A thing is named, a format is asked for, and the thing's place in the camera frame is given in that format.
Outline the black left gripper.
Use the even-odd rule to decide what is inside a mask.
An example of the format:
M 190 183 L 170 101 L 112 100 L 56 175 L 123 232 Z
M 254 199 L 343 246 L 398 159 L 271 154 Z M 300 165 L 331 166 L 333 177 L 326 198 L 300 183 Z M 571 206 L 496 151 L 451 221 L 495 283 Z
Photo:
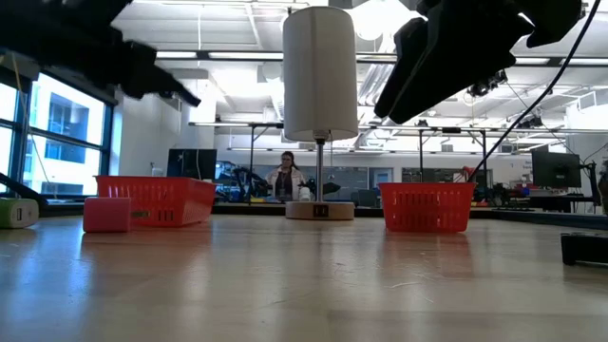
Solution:
M 157 51 L 124 41 L 111 22 L 129 4 L 116 1 L 1 0 L 1 49 L 42 66 L 64 67 L 141 99 L 154 93 L 191 106 L 200 99 L 156 65 Z

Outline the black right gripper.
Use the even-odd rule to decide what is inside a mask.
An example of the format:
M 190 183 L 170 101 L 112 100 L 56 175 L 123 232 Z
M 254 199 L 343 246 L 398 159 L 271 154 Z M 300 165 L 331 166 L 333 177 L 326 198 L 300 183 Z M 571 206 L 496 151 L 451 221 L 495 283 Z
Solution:
M 515 64 L 510 49 L 560 41 L 580 20 L 580 0 L 421 0 L 427 46 L 389 117 L 402 124 Z

